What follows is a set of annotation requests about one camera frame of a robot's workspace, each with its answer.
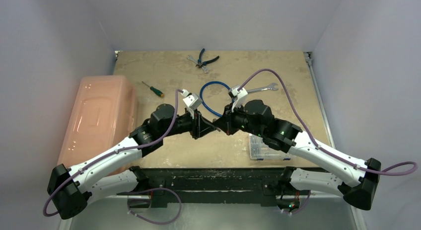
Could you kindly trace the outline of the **blue cable lock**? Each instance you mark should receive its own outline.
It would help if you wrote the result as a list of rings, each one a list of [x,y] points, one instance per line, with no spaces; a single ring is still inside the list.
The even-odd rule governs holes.
[[[228,91],[230,86],[221,81],[210,81],[200,89],[200,98],[204,108],[216,117],[220,117],[225,105],[231,102]]]

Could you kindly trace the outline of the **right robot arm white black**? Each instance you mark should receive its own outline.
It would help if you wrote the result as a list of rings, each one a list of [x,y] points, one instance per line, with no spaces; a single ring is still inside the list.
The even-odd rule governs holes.
[[[363,160],[316,142],[299,126],[276,118],[261,100],[249,101],[239,108],[229,104],[213,124],[227,135],[243,131],[261,137],[269,148],[301,157],[325,170],[316,173],[296,168],[291,175],[280,178],[283,193],[296,189],[327,192],[341,196],[358,209],[371,209],[379,183],[377,171],[381,168],[377,159]]]

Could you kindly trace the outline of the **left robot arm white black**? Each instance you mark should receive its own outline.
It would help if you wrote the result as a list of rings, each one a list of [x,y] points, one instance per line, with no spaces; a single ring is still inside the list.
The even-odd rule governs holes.
[[[149,119],[114,147],[71,167],[64,164],[54,167],[43,214],[46,217],[58,214],[63,220],[70,219],[86,208],[93,197],[91,187],[94,184],[123,165],[160,148],[165,137],[189,132],[192,138],[198,139],[215,130],[216,126],[198,110],[179,116],[176,107],[161,104]]]

